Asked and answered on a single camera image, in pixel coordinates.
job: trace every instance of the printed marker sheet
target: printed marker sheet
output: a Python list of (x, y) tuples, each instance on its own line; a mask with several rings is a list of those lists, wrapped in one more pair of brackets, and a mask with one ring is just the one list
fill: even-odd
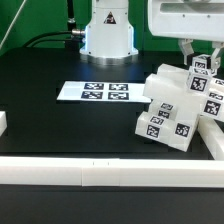
[(143, 96), (144, 84), (65, 82), (57, 100), (70, 101), (111, 101), (150, 103)]

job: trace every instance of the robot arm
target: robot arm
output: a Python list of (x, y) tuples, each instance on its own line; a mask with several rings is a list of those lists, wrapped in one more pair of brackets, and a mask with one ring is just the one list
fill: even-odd
[(184, 63), (194, 56), (192, 41), (212, 41), (211, 69), (220, 67), (224, 48), (223, 0), (149, 0), (149, 29), (155, 36), (175, 37)]

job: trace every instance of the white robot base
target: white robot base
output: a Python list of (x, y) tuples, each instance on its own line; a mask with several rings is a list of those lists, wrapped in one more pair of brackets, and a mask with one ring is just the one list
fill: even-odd
[(92, 20), (85, 29), (81, 59), (117, 65), (135, 61), (134, 29), (128, 21), (128, 0), (93, 0)]

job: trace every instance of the black tabletop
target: black tabletop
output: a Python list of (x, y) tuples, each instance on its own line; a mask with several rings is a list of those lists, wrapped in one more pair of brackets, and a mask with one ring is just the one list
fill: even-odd
[(183, 56), (144, 52), (136, 63), (100, 66), (63, 49), (8, 52), (0, 58), (0, 110), (8, 123), (0, 154), (209, 159), (198, 133), (187, 153), (135, 135), (147, 104), (56, 100), (65, 81), (144, 83), (162, 63), (183, 67)]
[[(0, 58), (0, 110), (8, 128), (0, 155), (212, 159), (198, 133), (187, 153), (134, 134), (142, 103), (57, 102), (65, 81), (144, 83), (180, 53), (144, 52), (133, 64), (99, 66), (63, 49), (9, 51)], [(223, 189), (0, 186), (1, 224), (223, 223)]]

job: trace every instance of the black cable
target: black cable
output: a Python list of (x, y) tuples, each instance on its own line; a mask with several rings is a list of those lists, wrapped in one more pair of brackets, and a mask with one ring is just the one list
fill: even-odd
[(74, 18), (73, 0), (67, 0), (68, 18)]
[(27, 47), (29, 46), (30, 44), (32, 44), (34, 41), (36, 40), (39, 40), (43, 37), (49, 37), (49, 36), (57, 36), (57, 35), (63, 35), (63, 34), (72, 34), (72, 31), (58, 31), (58, 32), (51, 32), (51, 33), (44, 33), (44, 34), (41, 34), (39, 36), (36, 36), (34, 38), (32, 38), (31, 40), (29, 40), (28, 42), (26, 42), (23, 47)]
[(68, 30), (76, 29), (73, 0), (67, 0), (67, 8), (68, 8), (68, 22), (67, 22)]
[(42, 42), (69, 42), (69, 41), (76, 41), (76, 42), (80, 42), (81, 43), (82, 39), (74, 39), (74, 38), (73, 39), (44, 39), (44, 40), (36, 41), (30, 47), (34, 47), (37, 44), (42, 43)]
[(42, 43), (42, 42), (66, 42), (66, 41), (70, 41), (71, 39), (44, 39), (44, 40), (39, 40), (39, 41), (36, 41), (35, 43), (33, 43), (32, 45), (30, 45), (30, 47), (34, 47), (36, 46), (37, 44), (39, 43)]

